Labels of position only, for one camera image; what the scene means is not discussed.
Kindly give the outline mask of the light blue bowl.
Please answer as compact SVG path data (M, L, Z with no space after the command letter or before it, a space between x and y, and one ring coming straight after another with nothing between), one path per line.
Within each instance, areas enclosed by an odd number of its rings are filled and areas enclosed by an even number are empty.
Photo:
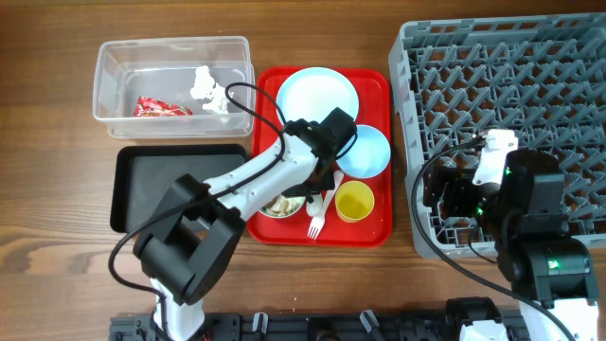
M378 129L369 125L357 126L357 140L353 138L346 148L349 151L336 164L346 175L358 178L372 178L382 173L391 158L391 149L387 137Z

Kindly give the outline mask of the light blue plate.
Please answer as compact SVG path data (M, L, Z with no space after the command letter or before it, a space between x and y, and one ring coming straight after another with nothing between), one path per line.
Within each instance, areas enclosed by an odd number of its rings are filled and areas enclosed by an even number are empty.
M322 122L339 108L357 119L360 101L352 82L340 72L326 67L309 67L294 72L279 87L276 104L281 124L300 118Z

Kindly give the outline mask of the yellow plastic cup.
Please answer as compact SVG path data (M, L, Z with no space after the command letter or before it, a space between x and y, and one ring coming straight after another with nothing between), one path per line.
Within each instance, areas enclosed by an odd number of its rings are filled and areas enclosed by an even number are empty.
M372 189L361 181L347 181L335 195L335 207L339 218L346 223L365 219L375 206Z

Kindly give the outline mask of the white plastic fork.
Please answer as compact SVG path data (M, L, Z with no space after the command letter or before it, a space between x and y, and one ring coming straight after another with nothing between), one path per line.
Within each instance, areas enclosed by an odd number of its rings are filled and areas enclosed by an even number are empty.
M319 236L320 232L322 231L322 228L325 224L326 221L326 212L328 210L328 207L330 205L330 202L332 200L332 198L335 195L336 190L335 189L331 189L328 190L326 195L323 196L323 206L320 209L320 211L315 214L314 216L312 216L312 221L310 223L309 226L309 230L308 230L308 237L312 240L316 240L317 237Z

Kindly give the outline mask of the white napkin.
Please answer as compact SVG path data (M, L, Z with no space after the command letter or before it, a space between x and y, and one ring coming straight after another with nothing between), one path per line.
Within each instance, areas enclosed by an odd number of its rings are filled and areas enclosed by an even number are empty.
M193 99L201 100L202 108L213 114L226 115L228 100L225 88L211 76L207 65L195 69L195 78L189 93Z

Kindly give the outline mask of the red snack wrapper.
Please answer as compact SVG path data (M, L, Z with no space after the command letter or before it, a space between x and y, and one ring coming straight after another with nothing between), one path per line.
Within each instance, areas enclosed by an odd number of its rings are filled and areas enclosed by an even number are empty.
M147 97L139 97L134 108L134 117L180 117L192 115L193 112L187 107Z

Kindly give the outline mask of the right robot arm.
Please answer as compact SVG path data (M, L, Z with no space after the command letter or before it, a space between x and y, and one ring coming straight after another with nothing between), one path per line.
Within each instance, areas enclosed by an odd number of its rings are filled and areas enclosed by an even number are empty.
M435 244L430 247L455 270L516 299L533 340L595 340L598 285L587 247L561 229L564 175L548 153L508 153L494 183L476 185L472 170L428 161L414 184L425 185L423 202L442 200L449 214L473 217L495 241L504 288L465 269Z

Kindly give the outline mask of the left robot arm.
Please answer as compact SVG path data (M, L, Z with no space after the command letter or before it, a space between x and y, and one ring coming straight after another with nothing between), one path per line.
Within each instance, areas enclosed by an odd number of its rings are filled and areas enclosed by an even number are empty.
M244 165L204 182L185 174L137 227L134 255L151 279L154 319L170 340L204 323L202 299L225 272L246 222L277 196L310 200L334 187L333 165L354 137L350 117L289 121L276 143Z

